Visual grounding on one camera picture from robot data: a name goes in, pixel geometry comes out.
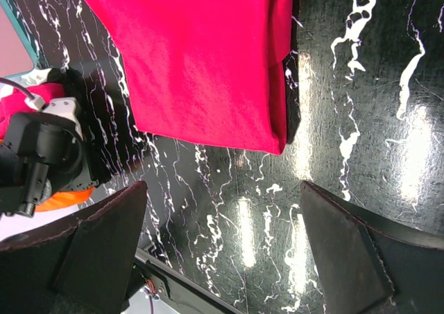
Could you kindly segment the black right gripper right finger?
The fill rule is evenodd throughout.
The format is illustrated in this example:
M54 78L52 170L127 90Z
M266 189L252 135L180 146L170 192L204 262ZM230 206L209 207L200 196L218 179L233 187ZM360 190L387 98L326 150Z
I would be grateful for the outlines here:
M442 313L443 237L304 181L301 209L329 313Z

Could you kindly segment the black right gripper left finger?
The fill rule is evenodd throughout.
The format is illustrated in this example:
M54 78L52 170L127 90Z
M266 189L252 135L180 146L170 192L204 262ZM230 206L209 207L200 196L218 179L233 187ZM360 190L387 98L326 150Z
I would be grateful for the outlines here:
M138 181L1 242L2 313L120 313L146 210Z

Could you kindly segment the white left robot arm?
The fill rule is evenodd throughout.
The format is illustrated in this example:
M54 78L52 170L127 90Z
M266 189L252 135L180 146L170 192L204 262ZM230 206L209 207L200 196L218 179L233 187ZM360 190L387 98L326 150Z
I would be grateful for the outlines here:
M33 217L58 192L83 190L91 176L75 98L12 115L1 143L1 213Z

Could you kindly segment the red t shirt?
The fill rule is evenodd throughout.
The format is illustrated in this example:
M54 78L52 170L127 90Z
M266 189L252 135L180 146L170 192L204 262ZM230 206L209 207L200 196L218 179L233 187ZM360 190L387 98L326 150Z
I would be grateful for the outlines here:
M137 129L279 155L293 0L85 0L120 51Z

